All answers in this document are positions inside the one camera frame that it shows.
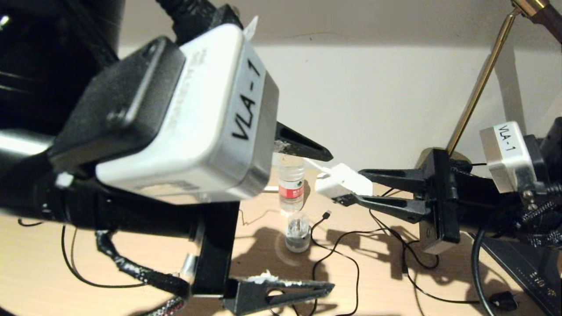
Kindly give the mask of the white power adapter plug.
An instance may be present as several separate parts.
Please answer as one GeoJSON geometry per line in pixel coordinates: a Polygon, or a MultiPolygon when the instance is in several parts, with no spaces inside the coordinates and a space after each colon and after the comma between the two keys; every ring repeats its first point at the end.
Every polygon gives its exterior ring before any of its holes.
{"type": "Polygon", "coordinates": [[[279,89],[246,34],[217,26],[181,47],[160,37],[148,74],[90,82],[49,151],[75,177],[174,205],[240,201],[270,178],[279,89]]]}

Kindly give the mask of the small white dome humidifier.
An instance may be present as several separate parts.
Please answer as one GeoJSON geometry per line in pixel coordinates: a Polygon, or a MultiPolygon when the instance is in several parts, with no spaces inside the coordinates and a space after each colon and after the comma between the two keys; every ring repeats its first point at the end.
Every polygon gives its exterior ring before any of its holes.
{"type": "Polygon", "coordinates": [[[293,253],[303,253],[310,246],[311,222],[309,216],[303,212],[297,212],[288,218],[285,230],[285,245],[287,250],[293,253]]]}

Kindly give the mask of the brass desk lamp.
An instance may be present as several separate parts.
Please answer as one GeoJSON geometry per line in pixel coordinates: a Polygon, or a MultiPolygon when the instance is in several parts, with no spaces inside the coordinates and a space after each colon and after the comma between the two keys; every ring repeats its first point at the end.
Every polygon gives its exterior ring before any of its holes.
{"type": "Polygon", "coordinates": [[[508,0],[423,0],[422,34],[429,45],[429,74],[416,75],[418,87],[429,89],[419,105],[430,110],[428,119],[416,116],[421,127],[411,141],[388,158],[388,166],[420,164],[430,148],[446,148],[472,94],[478,94],[469,122],[455,147],[454,158],[483,167],[482,129],[516,121],[523,133],[544,134],[554,118],[554,102],[562,94],[562,44],[543,26],[522,15],[512,22],[510,34],[486,72],[494,42],[504,18],[512,12],[508,0]]]}

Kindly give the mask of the clear water bottle red cap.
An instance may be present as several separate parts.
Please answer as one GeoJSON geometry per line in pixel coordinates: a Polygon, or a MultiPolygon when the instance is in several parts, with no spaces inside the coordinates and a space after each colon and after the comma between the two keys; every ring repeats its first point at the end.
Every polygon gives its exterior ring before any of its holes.
{"type": "Polygon", "coordinates": [[[304,182],[303,158],[280,154],[278,156],[279,204],[281,211],[287,216],[303,208],[304,182]]]}

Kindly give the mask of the white power adapter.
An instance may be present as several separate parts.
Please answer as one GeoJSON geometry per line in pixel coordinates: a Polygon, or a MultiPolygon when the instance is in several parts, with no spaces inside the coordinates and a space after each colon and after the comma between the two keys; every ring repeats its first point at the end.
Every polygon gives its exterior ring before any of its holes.
{"type": "Polygon", "coordinates": [[[321,167],[320,171],[314,189],[327,198],[333,199],[348,194],[373,194],[373,182],[343,163],[332,168],[321,167]]]}

